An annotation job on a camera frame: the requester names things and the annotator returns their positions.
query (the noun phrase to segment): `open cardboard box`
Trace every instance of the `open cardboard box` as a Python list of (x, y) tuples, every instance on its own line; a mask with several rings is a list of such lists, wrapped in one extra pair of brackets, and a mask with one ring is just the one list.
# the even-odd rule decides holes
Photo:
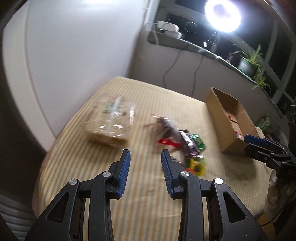
[(223, 153), (244, 155), (246, 144), (235, 134), (252, 135), (259, 137), (256, 128), (243, 108), (242, 104), (232, 96), (211, 88), (205, 98), (208, 110)]

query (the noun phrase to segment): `table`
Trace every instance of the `table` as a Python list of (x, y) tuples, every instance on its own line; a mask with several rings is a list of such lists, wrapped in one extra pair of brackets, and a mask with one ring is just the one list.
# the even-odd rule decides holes
[[(122, 150), (91, 143), (84, 134), (86, 115), (102, 93), (123, 95), (136, 104), (125, 193), (110, 204), (115, 240), (178, 239), (182, 201), (172, 200), (167, 193), (160, 161), (165, 146), (156, 143), (155, 129), (147, 126), (153, 121), (151, 113), (168, 117), (176, 127), (199, 134), (207, 146), (203, 153), (207, 163), (203, 178), (222, 178), (255, 217), (262, 214), (270, 169), (248, 157), (221, 153), (205, 103), (144, 82), (116, 77), (74, 115), (43, 161), (33, 197), (36, 216), (70, 179), (92, 179), (120, 158)], [(203, 206), (207, 240), (206, 202)], [(84, 226), (87, 240), (87, 225)]]

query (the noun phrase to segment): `silver screw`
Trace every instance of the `silver screw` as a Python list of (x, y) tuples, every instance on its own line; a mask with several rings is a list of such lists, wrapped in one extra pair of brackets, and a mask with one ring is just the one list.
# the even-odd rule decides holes
[(181, 172), (181, 176), (183, 176), (183, 177), (188, 177), (189, 175), (190, 175), (190, 173), (188, 171)]
[(103, 177), (110, 177), (111, 176), (111, 172), (103, 172)]
[(71, 180), (69, 181), (69, 184), (70, 184), (70, 185), (75, 185), (77, 182), (78, 182), (77, 179), (71, 179)]
[(215, 183), (217, 183), (218, 185), (221, 185), (223, 183), (223, 180), (221, 178), (216, 178)]

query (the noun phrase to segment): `plant pot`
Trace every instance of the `plant pot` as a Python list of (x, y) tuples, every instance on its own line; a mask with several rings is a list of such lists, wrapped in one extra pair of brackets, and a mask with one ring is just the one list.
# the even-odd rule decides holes
[(251, 64), (245, 58), (241, 58), (239, 66), (237, 68), (250, 78), (252, 78), (258, 70), (258, 67)]

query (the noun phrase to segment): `plastic bag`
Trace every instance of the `plastic bag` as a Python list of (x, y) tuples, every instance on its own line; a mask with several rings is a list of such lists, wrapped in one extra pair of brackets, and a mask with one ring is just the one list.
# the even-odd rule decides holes
[(124, 148), (131, 137), (134, 104), (123, 96), (101, 95), (85, 122), (89, 140)]

